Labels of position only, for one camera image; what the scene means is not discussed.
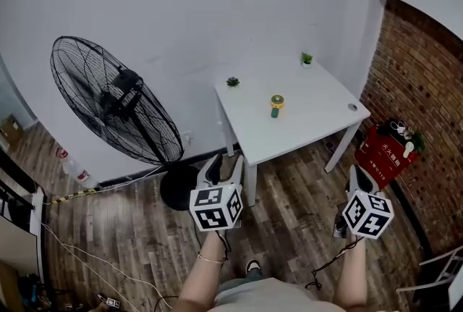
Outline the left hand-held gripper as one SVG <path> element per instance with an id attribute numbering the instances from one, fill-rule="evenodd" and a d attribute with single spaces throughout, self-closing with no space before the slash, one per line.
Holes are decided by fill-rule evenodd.
<path id="1" fill-rule="evenodd" d="M 238 155 L 227 181 L 220 182 L 221 154 L 210 158 L 199 171 L 197 186 L 190 193 L 190 214 L 201 232 L 236 227 L 244 204 L 242 179 L 245 160 Z"/>

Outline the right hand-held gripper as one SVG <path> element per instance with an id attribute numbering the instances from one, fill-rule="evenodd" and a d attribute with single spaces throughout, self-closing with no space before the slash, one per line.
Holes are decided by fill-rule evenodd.
<path id="1" fill-rule="evenodd" d="M 394 218 L 392 203 L 380 194 L 375 180 L 358 165 L 349 169 L 346 187 L 348 201 L 338 205 L 334 237 L 346 238 L 347 231 L 357 237 L 377 240 Z"/>

